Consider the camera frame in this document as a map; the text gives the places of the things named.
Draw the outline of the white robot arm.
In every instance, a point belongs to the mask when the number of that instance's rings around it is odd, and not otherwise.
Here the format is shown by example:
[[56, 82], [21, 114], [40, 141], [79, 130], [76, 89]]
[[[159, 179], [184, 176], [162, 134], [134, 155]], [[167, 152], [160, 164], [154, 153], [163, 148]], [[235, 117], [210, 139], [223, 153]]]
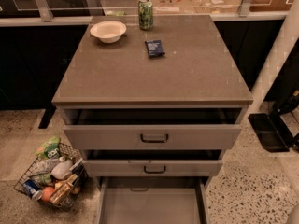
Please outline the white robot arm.
[[286, 224], [299, 224], [299, 204], [291, 210]]

